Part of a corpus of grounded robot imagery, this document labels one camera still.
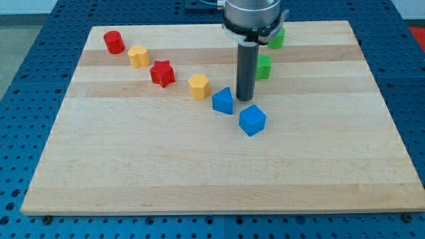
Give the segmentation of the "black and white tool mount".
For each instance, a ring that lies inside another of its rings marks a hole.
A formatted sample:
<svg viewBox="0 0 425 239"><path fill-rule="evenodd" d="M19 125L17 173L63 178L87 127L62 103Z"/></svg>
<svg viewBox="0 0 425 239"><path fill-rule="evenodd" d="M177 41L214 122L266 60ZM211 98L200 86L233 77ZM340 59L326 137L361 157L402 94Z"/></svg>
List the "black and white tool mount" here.
<svg viewBox="0 0 425 239"><path fill-rule="evenodd" d="M239 27L224 18L222 28L230 39L240 45L266 45L280 33L289 12L288 9L284 10L273 23L266 27Z"/></svg>

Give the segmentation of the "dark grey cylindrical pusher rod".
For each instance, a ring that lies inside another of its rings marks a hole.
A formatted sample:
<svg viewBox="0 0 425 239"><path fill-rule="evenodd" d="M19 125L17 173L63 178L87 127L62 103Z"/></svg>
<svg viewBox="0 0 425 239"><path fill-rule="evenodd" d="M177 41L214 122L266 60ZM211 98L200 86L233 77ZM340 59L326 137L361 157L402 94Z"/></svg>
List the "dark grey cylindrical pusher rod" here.
<svg viewBox="0 0 425 239"><path fill-rule="evenodd" d="M236 97L243 102L254 97L259 46L238 45Z"/></svg>

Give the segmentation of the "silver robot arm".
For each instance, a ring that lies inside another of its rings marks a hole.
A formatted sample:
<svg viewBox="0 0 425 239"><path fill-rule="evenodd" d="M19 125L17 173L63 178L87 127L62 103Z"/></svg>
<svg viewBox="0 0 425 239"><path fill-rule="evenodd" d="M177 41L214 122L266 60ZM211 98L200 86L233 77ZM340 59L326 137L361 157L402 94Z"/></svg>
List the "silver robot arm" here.
<svg viewBox="0 0 425 239"><path fill-rule="evenodd" d="M223 11L222 27L238 44L236 97L243 102L254 97L259 48L267 45L282 29L289 10L280 0L218 0Z"/></svg>

